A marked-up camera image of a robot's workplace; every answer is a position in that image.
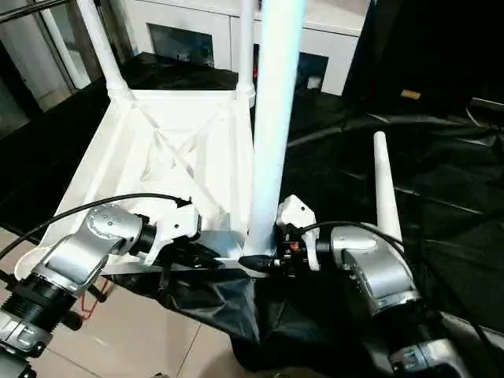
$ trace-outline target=white platform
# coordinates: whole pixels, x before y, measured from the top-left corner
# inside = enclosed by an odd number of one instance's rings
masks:
[[[242,256],[250,214],[252,134],[248,98],[234,91],[133,91],[135,100],[113,100],[57,213],[101,198],[156,192],[189,199],[202,216],[199,243],[224,262]],[[176,207],[160,199],[120,203],[154,224]],[[20,259],[21,278],[48,247],[76,232],[86,212],[52,224],[43,240]],[[110,256],[103,274],[142,271],[139,257]],[[144,265],[144,270],[152,270]]]

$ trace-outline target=floor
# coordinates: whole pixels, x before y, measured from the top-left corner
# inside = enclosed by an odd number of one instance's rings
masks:
[[[14,237],[0,228],[0,248]],[[0,268],[12,272],[17,259],[32,247],[21,244],[0,262]],[[0,301],[8,295],[2,286]],[[87,298],[85,306],[91,307],[92,302]],[[39,378],[56,372],[72,378],[149,378],[158,373],[171,378],[321,378],[305,369],[247,372],[235,360],[223,332],[121,287],[112,287],[108,301],[98,304],[80,331],[58,326],[49,350],[31,364]]]

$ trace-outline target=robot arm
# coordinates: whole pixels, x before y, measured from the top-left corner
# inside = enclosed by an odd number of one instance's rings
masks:
[[[453,376],[451,373],[469,378],[439,318],[425,311],[410,269],[392,253],[387,240],[369,230],[374,226],[334,227],[328,239],[321,239],[316,230],[308,231],[309,235],[302,231],[315,223],[307,205],[295,196],[287,198],[276,220],[280,231],[276,256],[247,256],[240,258],[240,263],[248,269],[288,277],[309,270],[348,271],[387,345],[388,361],[397,375],[426,376],[432,372],[437,376],[442,370],[440,376]]]
[[[187,214],[185,209],[167,240],[156,237],[167,232],[149,225],[147,217],[115,205],[91,209],[75,234],[56,243],[25,280],[8,287],[12,295],[0,310],[0,377],[36,376],[26,358],[42,354],[59,323],[75,322],[71,308],[96,281],[109,254],[137,255],[151,249],[157,254],[161,239],[166,245],[197,236],[199,218]]]

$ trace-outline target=black tarp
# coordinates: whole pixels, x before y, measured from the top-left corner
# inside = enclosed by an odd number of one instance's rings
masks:
[[[123,72],[138,89],[231,89],[236,78],[149,54]],[[107,104],[103,82],[93,83],[0,140],[2,227],[25,232],[54,213]],[[419,264],[420,254],[482,325],[504,332],[501,130],[411,115],[388,122],[336,96],[298,92],[281,198],[297,195],[319,221],[375,223],[372,134],[385,131],[406,253],[429,302],[460,315]],[[229,333],[250,369],[309,365],[333,376],[376,376],[360,343],[369,317],[344,276],[252,280],[217,271],[165,278],[117,277],[131,291]],[[478,359],[491,369],[485,354]]]

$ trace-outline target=white plastic pipe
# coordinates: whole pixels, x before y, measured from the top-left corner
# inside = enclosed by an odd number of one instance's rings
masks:
[[[123,76],[120,74],[93,0],[77,0],[77,5],[79,6],[87,32],[93,43],[94,51],[105,75],[109,96],[111,98],[130,96],[131,92]]]
[[[401,225],[395,203],[391,163],[388,160],[387,138],[383,132],[377,132],[373,140],[378,228],[386,234],[402,240]]]
[[[238,95],[249,98],[250,107],[255,103],[254,70],[254,12],[257,0],[241,0],[240,3],[240,38],[239,38],[239,74],[236,91]]]
[[[264,3],[254,133],[254,178],[244,254],[274,251],[272,231],[298,72],[305,0]]]

